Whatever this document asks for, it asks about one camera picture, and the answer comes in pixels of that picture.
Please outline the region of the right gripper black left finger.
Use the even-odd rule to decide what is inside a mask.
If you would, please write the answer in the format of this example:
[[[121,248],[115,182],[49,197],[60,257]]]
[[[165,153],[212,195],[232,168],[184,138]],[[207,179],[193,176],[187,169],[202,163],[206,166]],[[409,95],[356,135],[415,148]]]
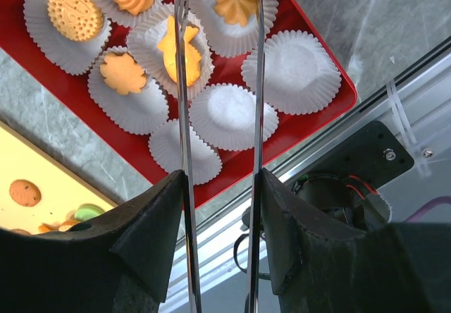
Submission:
[[[183,207],[182,171],[66,232],[1,231],[2,312],[157,312]]]

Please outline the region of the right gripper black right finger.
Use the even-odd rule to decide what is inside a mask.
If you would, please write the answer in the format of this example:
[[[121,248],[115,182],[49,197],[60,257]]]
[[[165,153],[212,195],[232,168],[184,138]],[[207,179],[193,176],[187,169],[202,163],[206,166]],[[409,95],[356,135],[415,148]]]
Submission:
[[[449,312],[450,226],[350,227],[263,171],[262,221],[282,312]]]

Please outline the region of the maple leaf cookie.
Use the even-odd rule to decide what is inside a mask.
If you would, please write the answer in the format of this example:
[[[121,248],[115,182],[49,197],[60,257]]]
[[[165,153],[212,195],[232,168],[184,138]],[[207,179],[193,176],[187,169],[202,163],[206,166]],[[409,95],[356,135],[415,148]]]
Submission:
[[[104,82],[119,95],[140,93],[147,84],[143,68],[128,52],[109,52],[99,66]]]

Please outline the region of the steel tongs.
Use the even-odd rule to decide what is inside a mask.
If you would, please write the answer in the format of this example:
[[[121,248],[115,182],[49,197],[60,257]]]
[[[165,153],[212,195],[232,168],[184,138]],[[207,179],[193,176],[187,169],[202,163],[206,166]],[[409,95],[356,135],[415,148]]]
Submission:
[[[191,312],[201,312],[201,290],[199,278],[199,262],[197,251],[197,232],[194,215],[194,181],[192,175],[192,158],[190,142],[190,124],[188,113],[187,81],[185,68],[185,28],[187,25],[189,0],[174,0],[175,17],[175,63],[178,87],[178,115],[180,126],[180,148],[182,170],[185,184],[183,185],[183,202],[185,210],[185,241],[187,255],[188,297]],[[258,311],[259,296],[259,248],[260,222],[262,200],[262,161],[264,133],[264,11],[263,2],[257,5],[259,21],[259,36],[257,42],[257,90],[254,134],[254,172],[252,184],[252,202],[250,210],[250,233],[247,260],[247,276],[249,281],[246,312]]]

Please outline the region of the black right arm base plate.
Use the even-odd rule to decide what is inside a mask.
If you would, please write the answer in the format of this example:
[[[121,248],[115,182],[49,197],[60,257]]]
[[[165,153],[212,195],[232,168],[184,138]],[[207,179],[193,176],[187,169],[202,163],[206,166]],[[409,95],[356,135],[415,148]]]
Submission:
[[[380,121],[363,128],[326,152],[284,185],[264,173],[264,199],[270,196],[300,198],[320,209],[351,207],[411,169],[414,159]]]

